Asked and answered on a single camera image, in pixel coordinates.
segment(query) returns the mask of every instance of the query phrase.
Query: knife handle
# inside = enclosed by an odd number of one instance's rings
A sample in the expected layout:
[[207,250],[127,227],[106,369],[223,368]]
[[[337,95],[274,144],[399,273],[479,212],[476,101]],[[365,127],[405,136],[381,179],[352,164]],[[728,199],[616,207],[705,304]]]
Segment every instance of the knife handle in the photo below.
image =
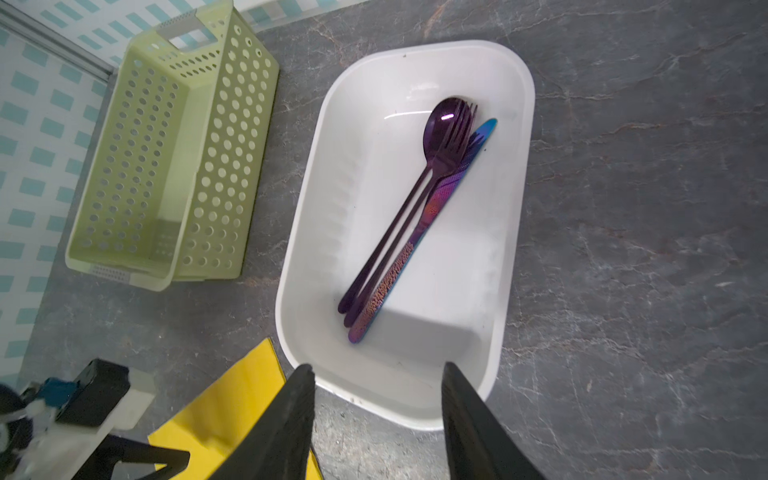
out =
[[362,312],[360,312],[357,319],[352,324],[352,328],[349,329],[348,338],[350,342],[358,343],[365,336],[371,323],[373,323],[373,319],[376,318],[376,315],[384,304],[384,300],[387,295],[389,295],[389,292],[392,291],[395,282],[397,282],[400,273],[402,273],[402,269],[406,267],[406,264],[408,263],[408,260],[410,260],[413,250],[415,249],[415,244],[411,243],[409,240],[402,250],[400,250],[400,253],[395,258],[395,262],[389,267],[389,270],[386,271],[382,281],[376,287],[376,291],[374,291],[373,295],[368,299]]

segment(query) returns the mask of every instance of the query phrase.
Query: light green plastic basket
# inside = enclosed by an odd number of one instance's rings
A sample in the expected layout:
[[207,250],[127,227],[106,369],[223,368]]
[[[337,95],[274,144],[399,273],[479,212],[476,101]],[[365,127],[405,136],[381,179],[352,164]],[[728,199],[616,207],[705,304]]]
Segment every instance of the light green plastic basket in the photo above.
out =
[[[203,26],[215,43],[170,42]],[[239,276],[278,70],[231,0],[134,37],[67,266],[156,291]]]

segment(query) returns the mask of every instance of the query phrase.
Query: gray marble countertop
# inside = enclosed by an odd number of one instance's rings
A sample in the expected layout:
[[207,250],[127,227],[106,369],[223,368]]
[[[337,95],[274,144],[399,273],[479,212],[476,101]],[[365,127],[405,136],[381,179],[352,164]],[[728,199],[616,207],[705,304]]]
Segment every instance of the gray marble countertop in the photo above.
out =
[[[282,71],[242,277],[151,293],[67,270],[60,247],[22,378],[94,357],[152,372],[138,437],[276,342],[329,86],[367,54],[480,38],[537,90],[491,410],[553,479],[766,478],[766,24],[765,2],[371,0],[262,32]],[[440,433],[324,391],[316,415],[328,479],[447,477]]]

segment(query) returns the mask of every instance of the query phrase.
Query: basket handle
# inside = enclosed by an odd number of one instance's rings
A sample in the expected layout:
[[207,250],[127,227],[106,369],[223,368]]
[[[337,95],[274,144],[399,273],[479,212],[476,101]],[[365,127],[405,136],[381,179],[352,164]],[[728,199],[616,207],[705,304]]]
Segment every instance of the basket handle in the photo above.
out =
[[172,19],[166,20],[165,22],[159,24],[155,28],[155,31],[159,36],[173,45],[173,43],[170,41],[172,38],[180,37],[181,35],[190,33],[191,31],[204,29],[206,29],[206,26],[197,17],[197,9],[195,8],[194,10],[190,10],[187,13],[173,17]]

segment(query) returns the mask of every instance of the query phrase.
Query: yellow cloth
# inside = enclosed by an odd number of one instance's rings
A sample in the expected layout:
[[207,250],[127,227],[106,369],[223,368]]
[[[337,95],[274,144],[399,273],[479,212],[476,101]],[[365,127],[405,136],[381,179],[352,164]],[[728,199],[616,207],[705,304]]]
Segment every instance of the yellow cloth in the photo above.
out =
[[[272,342],[265,339],[150,434],[149,443],[190,453],[187,469],[174,480],[204,480],[243,441],[285,382]],[[306,478],[323,480],[311,450]]]

